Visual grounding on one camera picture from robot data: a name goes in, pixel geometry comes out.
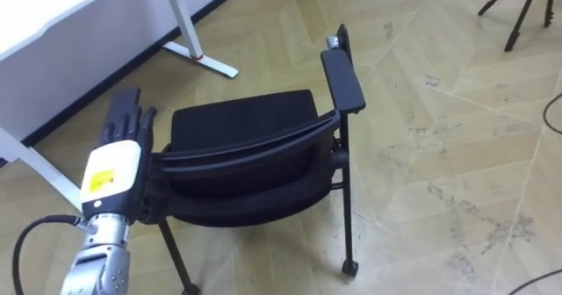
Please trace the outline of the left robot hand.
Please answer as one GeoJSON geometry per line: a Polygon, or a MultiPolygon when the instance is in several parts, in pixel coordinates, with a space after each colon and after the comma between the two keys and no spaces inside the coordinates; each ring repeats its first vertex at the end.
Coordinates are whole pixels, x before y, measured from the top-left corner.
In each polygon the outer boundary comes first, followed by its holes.
{"type": "Polygon", "coordinates": [[[141,90],[119,91],[90,152],[80,191],[83,217],[117,214],[130,224],[141,214],[154,144],[156,108],[140,106],[141,90]]]}

